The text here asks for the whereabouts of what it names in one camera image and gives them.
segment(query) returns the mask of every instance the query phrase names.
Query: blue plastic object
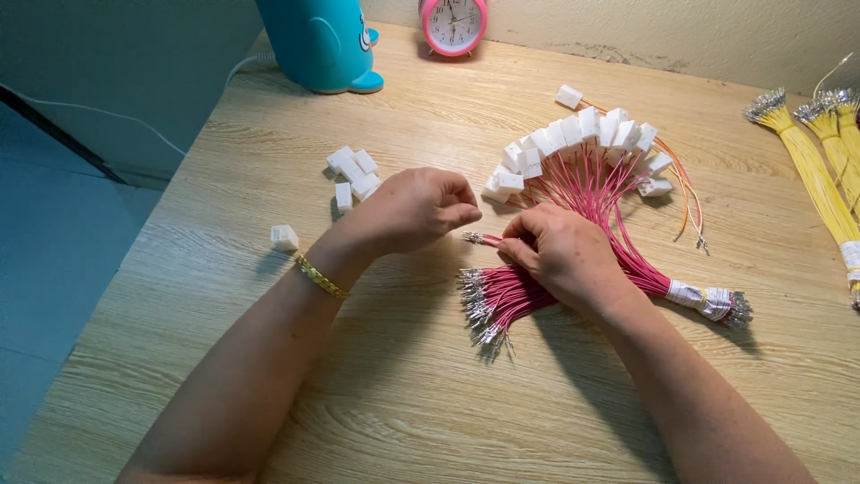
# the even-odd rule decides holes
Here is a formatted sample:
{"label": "blue plastic object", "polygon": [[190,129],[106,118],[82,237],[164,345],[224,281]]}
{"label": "blue plastic object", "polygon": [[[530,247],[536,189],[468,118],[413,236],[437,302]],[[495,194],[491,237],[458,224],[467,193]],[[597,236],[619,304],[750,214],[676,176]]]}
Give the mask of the blue plastic object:
{"label": "blue plastic object", "polygon": [[379,33],[365,25],[359,0],[256,0],[280,69],[323,94],[383,88],[373,71]]}

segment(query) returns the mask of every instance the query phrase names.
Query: yellow wire bundle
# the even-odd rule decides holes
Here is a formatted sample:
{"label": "yellow wire bundle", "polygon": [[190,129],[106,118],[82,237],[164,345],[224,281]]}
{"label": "yellow wire bundle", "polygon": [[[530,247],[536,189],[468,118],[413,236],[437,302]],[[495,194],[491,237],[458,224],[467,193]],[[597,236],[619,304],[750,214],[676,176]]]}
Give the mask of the yellow wire bundle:
{"label": "yellow wire bundle", "polygon": [[851,305],[860,309],[860,229],[812,140],[791,120],[785,107],[785,90],[780,88],[759,96],[743,114],[749,121],[776,131],[789,150],[819,216],[839,244],[848,269]]}
{"label": "yellow wire bundle", "polygon": [[818,136],[830,166],[836,171],[836,184],[842,183],[842,189],[848,198],[848,209],[858,210],[860,201],[860,160],[850,161],[848,147],[839,137],[839,122],[836,113],[830,109],[829,99],[822,97],[803,104],[795,111],[795,118],[809,127]]}
{"label": "yellow wire bundle", "polygon": [[857,111],[860,111],[860,92],[853,89],[831,90],[825,94],[839,122],[839,137],[848,148],[849,163],[860,166],[860,130],[857,129]]}

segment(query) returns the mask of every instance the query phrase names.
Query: alarm clock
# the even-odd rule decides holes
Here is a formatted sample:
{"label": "alarm clock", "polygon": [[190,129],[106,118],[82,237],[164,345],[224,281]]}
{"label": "alarm clock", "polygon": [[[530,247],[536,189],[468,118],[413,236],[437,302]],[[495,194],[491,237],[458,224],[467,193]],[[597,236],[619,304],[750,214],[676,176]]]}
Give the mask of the alarm clock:
{"label": "alarm clock", "polygon": [[418,15],[431,54],[471,55],[487,29],[484,0],[420,0]]}

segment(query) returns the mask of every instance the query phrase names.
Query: beige wall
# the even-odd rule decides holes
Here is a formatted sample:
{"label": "beige wall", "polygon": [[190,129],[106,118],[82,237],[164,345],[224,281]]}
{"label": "beige wall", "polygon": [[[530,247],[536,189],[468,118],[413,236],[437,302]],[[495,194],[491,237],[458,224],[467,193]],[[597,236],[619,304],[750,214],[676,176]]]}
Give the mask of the beige wall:
{"label": "beige wall", "polygon": [[[186,151],[261,30],[254,0],[0,0],[0,81],[140,118]],[[163,188],[182,160],[132,121],[37,109],[132,184]]]}
{"label": "beige wall", "polygon": [[[368,18],[418,27],[417,2],[364,0]],[[486,37],[811,95],[848,52],[836,84],[860,87],[858,0],[488,0]]]}

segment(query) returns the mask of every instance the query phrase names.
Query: wood grain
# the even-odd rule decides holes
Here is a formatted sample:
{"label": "wood grain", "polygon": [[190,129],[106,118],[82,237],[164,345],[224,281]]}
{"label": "wood grain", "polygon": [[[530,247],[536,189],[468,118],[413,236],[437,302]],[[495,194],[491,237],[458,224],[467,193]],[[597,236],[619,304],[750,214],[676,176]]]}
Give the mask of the wood grain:
{"label": "wood grain", "polygon": [[[325,156],[365,148],[383,177],[461,171],[476,189],[498,152],[567,111],[562,83],[660,128],[702,197],[711,256],[671,242],[679,196],[624,202],[640,250],[668,275],[745,290],[750,332],[667,317],[822,482],[860,475],[860,320],[845,268],[777,136],[744,121],[759,90],[484,43],[426,58],[387,25],[386,87],[313,96],[271,69],[240,73],[111,281],[33,421],[10,482],[112,480],[206,350],[332,223]],[[260,48],[265,48],[265,39]],[[482,203],[476,229],[512,209]],[[585,321],[559,308],[515,323],[518,356],[482,360],[458,306],[458,268],[496,254],[451,237],[371,267],[341,311],[282,431],[265,482],[653,482],[671,464],[629,377]]]}

